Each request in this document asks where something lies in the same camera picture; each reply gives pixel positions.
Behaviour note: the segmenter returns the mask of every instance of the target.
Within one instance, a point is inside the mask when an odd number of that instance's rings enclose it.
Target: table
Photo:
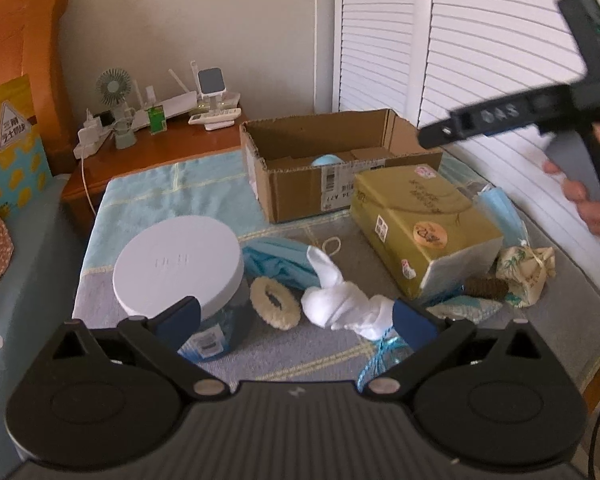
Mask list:
[[[114,178],[190,158],[236,150],[240,147],[239,125],[247,119],[242,114],[234,126],[212,132],[206,131],[202,124],[190,126],[188,120],[187,115],[167,120],[167,131],[153,136],[148,128],[138,130],[138,141],[124,150],[116,149],[111,136],[95,155],[86,158],[84,176],[94,207],[100,205],[107,184]],[[62,202],[68,207],[81,234],[89,236],[95,218],[87,200],[80,164],[64,187]]]

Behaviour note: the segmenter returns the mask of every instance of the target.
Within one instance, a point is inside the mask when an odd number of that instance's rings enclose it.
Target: wooden headboard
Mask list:
[[[53,174],[71,173],[77,142],[58,56],[68,0],[0,0],[0,85],[29,75],[40,134]]]

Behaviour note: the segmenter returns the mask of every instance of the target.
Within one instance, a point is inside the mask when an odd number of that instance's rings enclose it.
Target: triangular sign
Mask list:
[[[0,150],[27,135],[31,124],[8,101],[0,108]]]

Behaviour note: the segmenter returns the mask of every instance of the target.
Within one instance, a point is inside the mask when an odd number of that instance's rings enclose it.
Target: white louvered door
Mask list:
[[[413,0],[336,0],[333,108],[402,114]]]
[[[578,78],[584,65],[554,0],[433,0],[419,126],[505,92]],[[600,239],[542,172],[536,127],[474,137],[449,152],[500,186],[600,288]]]

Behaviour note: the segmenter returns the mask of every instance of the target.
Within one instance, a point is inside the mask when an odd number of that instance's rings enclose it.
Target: cardboard box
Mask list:
[[[42,192],[51,172],[37,124],[29,77],[0,85],[0,216],[8,218]]]
[[[442,150],[423,150],[417,133],[392,110],[338,112],[248,121],[240,126],[240,144],[267,220],[283,222],[348,207],[360,171],[413,164],[438,168]],[[326,154],[344,162],[311,166]]]
[[[486,273],[502,246],[499,229],[426,165],[357,174],[351,215],[411,299]]]

